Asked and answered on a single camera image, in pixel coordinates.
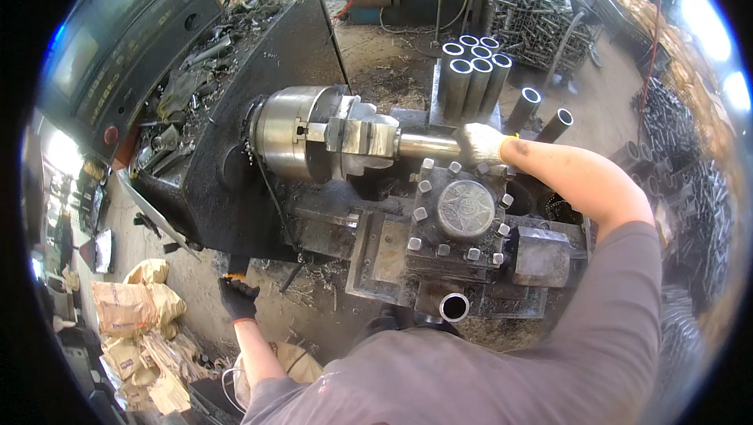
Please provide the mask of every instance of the work glove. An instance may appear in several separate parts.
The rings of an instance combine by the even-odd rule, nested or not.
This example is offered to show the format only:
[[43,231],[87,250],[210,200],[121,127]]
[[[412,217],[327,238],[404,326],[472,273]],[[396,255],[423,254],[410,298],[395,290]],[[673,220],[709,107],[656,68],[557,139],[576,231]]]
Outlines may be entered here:
[[454,133],[460,146],[461,157],[471,165],[482,162],[487,164],[506,164],[499,149],[507,139],[517,139],[517,136],[505,136],[486,124],[470,123],[459,128]]
[[259,296],[259,287],[252,288],[238,279],[220,278],[217,280],[220,286],[220,298],[222,305],[231,315],[233,325],[243,320],[256,322],[256,301]]

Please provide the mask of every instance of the red emergency stop button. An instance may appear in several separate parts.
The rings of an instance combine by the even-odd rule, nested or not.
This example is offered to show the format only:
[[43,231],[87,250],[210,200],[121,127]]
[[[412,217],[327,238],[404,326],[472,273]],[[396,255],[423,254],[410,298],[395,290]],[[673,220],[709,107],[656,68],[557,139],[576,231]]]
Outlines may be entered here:
[[118,141],[118,128],[116,128],[115,126],[110,126],[109,128],[105,129],[105,136],[103,138],[105,140],[105,144],[112,146]]

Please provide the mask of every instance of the dirty floor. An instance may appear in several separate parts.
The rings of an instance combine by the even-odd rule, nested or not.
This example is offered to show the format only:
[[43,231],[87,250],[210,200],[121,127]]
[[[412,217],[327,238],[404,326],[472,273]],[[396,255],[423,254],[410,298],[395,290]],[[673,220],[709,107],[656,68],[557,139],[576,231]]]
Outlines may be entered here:
[[[345,5],[345,0],[326,1],[331,16]],[[376,104],[381,112],[389,111],[390,106],[428,109],[426,97],[434,59],[419,50],[419,37],[427,32],[411,29],[393,34],[379,26],[337,21],[336,39],[353,91]],[[577,93],[550,89],[538,113],[546,122],[558,108],[569,109],[575,124],[560,142],[609,155],[626,139],[635,138],[637,120],[629,100],[640,88],[641,79],[632,60],[609,44],[606,35],[598,41],[597,49],[603,68],[586,62],[574,80]],[[518,93],[512,86],[505,88],[500,98],[504,114],[509,113]],[[182,328],[192,333],[210,356],[236,355],[235,335],[217,289],[218,276],[227,263],[224,254],[203,250],[198,260],[184,250],[165,255],[162,244],[170,241],[159,241],[152,232],[133,225],[136,205],[121,191],[115,178],[108,183],[108,191],[111,205],[101,226],[112,228],[115,233],[114,273],[91,274],[75,255],[88,325],[96,325],[87,289],[91,279],[119,282],[141,260],[165,258],[170,266],[167,284],[188,306],[180,319]],[[292,268],[290,264],[262,260],[253,260],[249,266],[247,282],[262,287],[257,306],[266,338],[301,345],[323,365],[343,357],[354,336],[377,313],[378,303],[344,293],[347,267],[343,264],[309,268],[296,277],[285,294],[280,294],[278,288]],[[466,319],[458,328],[469,341],[504,351],[530,345],[554,325],[559,315],[560,312],[550,312],[544,319]]]

